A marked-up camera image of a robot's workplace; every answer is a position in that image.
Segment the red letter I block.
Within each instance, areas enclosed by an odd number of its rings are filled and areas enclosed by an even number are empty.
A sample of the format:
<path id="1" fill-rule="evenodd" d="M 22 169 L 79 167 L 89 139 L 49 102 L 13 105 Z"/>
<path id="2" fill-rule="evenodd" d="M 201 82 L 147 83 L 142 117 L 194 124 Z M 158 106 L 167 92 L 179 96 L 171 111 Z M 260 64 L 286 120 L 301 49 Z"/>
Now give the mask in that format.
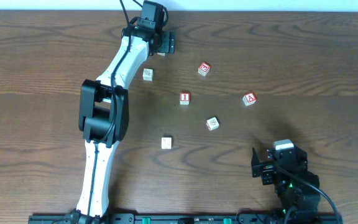
<path id="1" fill-rule="evenodd" d="M 190 104 L 190 93 L 188 93 L 188 92 L 180 93 L 180 104 L 181 105 L 189 105 Z"/>

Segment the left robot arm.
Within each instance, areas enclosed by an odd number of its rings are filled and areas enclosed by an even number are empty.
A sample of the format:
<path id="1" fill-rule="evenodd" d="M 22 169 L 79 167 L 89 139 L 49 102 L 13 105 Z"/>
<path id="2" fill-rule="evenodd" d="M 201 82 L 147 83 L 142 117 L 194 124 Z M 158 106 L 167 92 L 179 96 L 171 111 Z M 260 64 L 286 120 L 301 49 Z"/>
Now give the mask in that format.
<path id="1" fill-rule="evenodd" d="M 85 80 L 80 92 L 78 127 L 83 133 L 86 165 L 75 223 L 99 223 L 109 206 L 114 153 L 129 125 L 128 88 L 139 67 L 154 53 L 175 51 L 167 20 L 135 17 L 122 31 L 121 46 L 109 67 Z"/>

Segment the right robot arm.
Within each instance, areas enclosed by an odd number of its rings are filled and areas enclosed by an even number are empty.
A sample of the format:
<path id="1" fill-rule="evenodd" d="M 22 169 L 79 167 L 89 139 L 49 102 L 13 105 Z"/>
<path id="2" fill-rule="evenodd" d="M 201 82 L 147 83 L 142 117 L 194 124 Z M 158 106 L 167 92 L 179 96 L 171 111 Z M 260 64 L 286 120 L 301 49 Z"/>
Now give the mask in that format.
<path id="1" fill-rule="evenodd" d="M 319 177 L 308 170 L 307 153 L 299 147 L 267 150 L 270 160 L 261 162 L 252 150 L 252 176 L 263 185 L 274 185 L 282 208 L 272 210 L 264 223 L 308 223 L 318 221 Z"/>

